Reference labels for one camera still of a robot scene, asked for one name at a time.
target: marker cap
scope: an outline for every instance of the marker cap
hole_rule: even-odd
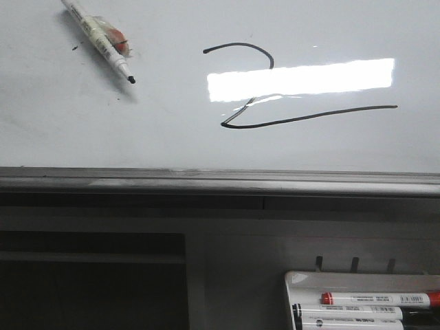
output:
[[[321,295],[321,303],[324,305],[333,304],[333,297],[331,296],[331,292],[326,292],[325,294]]]
[[[431,302],[431,307],[440,307],[440,292],[427,292],[426,294]]]

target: whiteboard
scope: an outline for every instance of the whiteboard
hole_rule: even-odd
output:
[[[440,170],[438,0],[82,4],[126,34],[136,84],[113,72],[60,1],[1,1],[0,166]],[[235,124],[371,105],[398,108],[256,129],[222,127],[248,95],[213,100],[208,77],[269,68],[268,57],[250,47],[202,52],[232,42],[269,52],[273,72],[393,61],[386,87],[286,91],[281,87],[294,84],[287,79],[279,93],[261,93]],[[307,84],[315,86],[319,77]],[[250,88],[240,81],[232,88],[239,94]]]

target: whiteboard marker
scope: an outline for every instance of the whiteboard marker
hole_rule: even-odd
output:
[[[80,25],[84,33],[95,48],[104,56],[112,68],[120,72],[130,83],[134,84],[135,79],[130,72],[127,60],[111,44],[105,31],[100,27],[92,16],[87,14],[84,8],[75,0],[61,0],[73,16],[75,21]]]
[[[400,320],[374,318],[302,318],[296,330],[440,330],[440,325],[406,325]]]
[[[440,292],[379,293],[379,292],[326,292],[321,295],[325,305],[392,305],[400,307],[440,307]]]
[[[395,306],[340,306],[303,305],[292,306],[296,318],[377,318],[382,320],[407,320],[417,316],[431,316],[430,309],[401,309]]]

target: marker tray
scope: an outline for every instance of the marker tray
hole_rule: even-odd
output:
[[[440,289],[440,276],[290,271],[285,284],[289,328],[296,330],[292,305],[319,305],[324,292],[426,292]]]

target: whiteboard ledge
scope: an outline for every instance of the whiteboard ledge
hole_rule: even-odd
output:
[[[440,197],[440,174],[0,167],[11,192]]]

